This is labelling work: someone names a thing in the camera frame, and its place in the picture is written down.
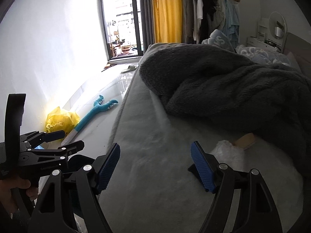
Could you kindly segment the beige headboard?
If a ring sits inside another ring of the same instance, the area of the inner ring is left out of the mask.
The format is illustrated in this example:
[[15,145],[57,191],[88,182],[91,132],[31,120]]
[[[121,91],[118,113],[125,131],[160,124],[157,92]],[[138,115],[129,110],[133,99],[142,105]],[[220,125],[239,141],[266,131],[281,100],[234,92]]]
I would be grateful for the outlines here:
[[287,55],[291,52],[300,69],[302,74],[310,78],[310,56],[311,56],[311,45],[304,39],[292,34],[287,33],[285,35],[283,44],[282,44],[282,53]]

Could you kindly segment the white dresser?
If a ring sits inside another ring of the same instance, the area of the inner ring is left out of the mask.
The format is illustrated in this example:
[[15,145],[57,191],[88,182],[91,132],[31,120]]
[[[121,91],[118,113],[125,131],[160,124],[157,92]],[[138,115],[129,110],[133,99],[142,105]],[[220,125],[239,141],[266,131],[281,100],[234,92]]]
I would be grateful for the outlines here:
[[257,24],[255,36],[247,37],[247,46],[256,47],[273,52],[281,52],[281,39],[274,39],[269,30],[269,19],[261,18]]

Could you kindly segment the grey slipper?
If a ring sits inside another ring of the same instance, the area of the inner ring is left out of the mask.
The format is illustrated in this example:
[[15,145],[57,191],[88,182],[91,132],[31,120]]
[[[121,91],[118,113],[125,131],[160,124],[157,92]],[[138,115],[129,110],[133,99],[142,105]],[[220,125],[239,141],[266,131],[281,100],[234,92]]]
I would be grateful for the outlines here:
[[123,70],[121,73],[125,74],[125,73],[129,73],[132,71],[135,71],[138,68],[138,65],[129,65],[125,70]]

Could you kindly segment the black window frame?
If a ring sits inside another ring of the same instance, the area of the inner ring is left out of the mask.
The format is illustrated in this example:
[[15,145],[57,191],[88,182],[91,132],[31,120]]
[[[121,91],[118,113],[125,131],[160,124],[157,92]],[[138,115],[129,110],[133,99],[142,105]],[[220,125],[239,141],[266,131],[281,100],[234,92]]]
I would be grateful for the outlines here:
[[143,55],[140,0],[99,0],[110,60]]

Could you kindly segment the light blue patterned quilt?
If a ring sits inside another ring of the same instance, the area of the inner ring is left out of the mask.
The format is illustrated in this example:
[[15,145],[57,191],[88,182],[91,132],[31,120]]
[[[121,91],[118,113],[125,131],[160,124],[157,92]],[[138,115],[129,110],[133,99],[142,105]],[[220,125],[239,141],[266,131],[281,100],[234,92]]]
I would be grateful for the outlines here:
[[242,56],[246,56],[248,59],[258,64],[283,64],[294,68],[291,60],[286,55],[278,52],[264,50],[259,47],[246,47],[244,45],[239,45],[238,47],[233,48],[233,45],[230,43],[229,38],[226,37],[226,35],[220,30],[214,30],[210,34],[208,39],[204,39],[202,41],[202,44],[216,46],[221,49],[228,50]]

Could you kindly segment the black trash bin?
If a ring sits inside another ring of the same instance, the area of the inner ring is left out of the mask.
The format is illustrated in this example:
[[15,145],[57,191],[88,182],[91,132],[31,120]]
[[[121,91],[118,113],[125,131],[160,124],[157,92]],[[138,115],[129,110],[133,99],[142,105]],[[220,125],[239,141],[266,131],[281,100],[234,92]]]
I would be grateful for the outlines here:
[[92,165],[94,161],[94,158],[90,158],[88,156],[74,155],[67,162],[68,172],[76,172],[83,168],[85,165]]

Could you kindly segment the blue wet wipes pack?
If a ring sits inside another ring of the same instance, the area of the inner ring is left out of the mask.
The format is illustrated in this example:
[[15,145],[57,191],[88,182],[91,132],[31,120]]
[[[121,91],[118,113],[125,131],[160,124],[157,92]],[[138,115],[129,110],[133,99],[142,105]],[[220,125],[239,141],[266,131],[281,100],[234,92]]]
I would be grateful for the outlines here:
[[41,145],[38,145],[37,147],[35,147],[35,149],[44,150],[45,148],[44,148],[44,147],[42,147]]

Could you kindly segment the dark grey fleece blanket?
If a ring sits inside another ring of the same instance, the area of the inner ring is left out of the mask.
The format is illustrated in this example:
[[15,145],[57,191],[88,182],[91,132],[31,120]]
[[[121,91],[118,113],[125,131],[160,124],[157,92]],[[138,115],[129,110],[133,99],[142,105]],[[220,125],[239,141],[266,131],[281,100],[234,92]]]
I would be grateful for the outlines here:
[[170,115],[250,132],[296,163],[310,159],[310,79],[210,45],[168,45],[140,65]]

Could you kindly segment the white plastic wrap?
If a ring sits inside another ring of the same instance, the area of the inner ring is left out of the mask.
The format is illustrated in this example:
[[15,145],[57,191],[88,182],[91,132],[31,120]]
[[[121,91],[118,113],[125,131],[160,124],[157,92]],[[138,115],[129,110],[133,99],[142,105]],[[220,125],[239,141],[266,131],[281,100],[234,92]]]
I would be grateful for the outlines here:
[[226,163],[233,170],[245,170],[245,151],[234,146],[228,140],[219,141],[210,153],[215,156],[219,163]]

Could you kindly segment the brown cardboard tape roll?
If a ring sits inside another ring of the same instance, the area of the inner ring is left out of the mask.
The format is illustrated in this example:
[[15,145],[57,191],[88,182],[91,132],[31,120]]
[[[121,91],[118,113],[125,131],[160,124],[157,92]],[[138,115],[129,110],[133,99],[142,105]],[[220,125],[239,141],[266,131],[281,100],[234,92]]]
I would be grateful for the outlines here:
[[247,149],[251,145],[253,145],[255,142],[256,142],[255,135],[253,133],[248,133],[246,135],[243,135],[241,138],[237,139],[233,143],[233,145],[241,149]]

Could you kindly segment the teal dinosaur plush stick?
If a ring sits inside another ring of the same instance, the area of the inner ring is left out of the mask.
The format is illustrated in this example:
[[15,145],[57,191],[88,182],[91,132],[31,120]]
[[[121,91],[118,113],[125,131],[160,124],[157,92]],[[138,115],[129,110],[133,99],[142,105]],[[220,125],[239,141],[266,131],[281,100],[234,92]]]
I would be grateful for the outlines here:
[[68,133],[68,135],[61,142],[61,146],[69,144],[78,132],[86,126],[91,119],[98,113],[110,110],[114,105],[118,104],[116,99],[111,99],[104,103],[104,97],[99,95],[99,98],[94,101],[93,108],[78,122],[78,124]]

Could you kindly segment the yellow curtain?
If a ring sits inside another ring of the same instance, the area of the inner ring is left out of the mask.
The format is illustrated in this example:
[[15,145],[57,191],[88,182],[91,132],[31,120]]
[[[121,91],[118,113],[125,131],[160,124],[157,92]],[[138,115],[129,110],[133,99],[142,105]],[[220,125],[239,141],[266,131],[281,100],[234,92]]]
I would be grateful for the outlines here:
[[152,0],[155,42],[182,40],[182,0]]

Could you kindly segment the dark grey curtain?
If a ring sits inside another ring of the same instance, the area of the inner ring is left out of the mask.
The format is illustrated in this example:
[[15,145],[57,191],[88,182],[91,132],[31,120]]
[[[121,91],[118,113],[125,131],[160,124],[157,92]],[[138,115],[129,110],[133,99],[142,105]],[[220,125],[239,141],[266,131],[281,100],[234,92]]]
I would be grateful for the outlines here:
[[143,52],[155,43],[152,0],[140,0]]

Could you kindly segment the yellow plastic bag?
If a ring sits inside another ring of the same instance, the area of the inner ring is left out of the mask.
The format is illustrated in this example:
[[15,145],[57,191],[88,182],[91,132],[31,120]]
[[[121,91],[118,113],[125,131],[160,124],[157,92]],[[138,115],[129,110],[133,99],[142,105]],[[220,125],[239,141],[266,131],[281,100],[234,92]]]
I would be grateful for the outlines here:
[[76,112],[70,112],[58,106],[47,115],[45,131],[52,133],[63,130],[67,136],[79,123],[79,120],[80,117]]

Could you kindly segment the hanging clothes on rack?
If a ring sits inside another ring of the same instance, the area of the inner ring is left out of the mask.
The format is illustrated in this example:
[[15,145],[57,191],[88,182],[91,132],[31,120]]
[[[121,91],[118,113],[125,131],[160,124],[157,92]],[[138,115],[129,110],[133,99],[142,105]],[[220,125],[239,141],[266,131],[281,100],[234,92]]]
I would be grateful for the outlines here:
[[240,41],[240,0],[186,0],[186,42],[201,44],[219,30],[233,47]]

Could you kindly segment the grey bed mattress cover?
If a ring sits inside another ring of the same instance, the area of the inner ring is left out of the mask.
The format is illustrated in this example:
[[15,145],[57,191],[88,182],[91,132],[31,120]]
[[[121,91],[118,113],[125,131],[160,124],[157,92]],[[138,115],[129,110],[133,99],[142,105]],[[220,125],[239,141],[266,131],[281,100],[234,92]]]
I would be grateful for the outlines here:
[[[188,170],[194,163],[191,144],[198,141],[211,154],[219,141],[233,144],[250,133],[166,112],[139,70],[146,55],[168,45],[176,44],[151,45],[139,61],[112,129],[110,140],[120,145],[121,158],[99,202],[113,232],[200,232],[215,195]],[[244,172],[255,168],[263,176],[282,232],[310,232],[310,159],[296,163],[255,137],[244,149]],[[237,189],[224,231],[232,232],[239,196]]]

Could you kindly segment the round vanity mirror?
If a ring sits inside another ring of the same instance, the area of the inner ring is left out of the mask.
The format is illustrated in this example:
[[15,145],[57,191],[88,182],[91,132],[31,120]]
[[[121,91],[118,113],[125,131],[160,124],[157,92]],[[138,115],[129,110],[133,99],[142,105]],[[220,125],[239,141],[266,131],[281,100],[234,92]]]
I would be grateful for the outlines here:
[[279,12],[272,12],[269,16],[269,31],[277,44],[282,44],[287,33],[287,23],[285,18]]

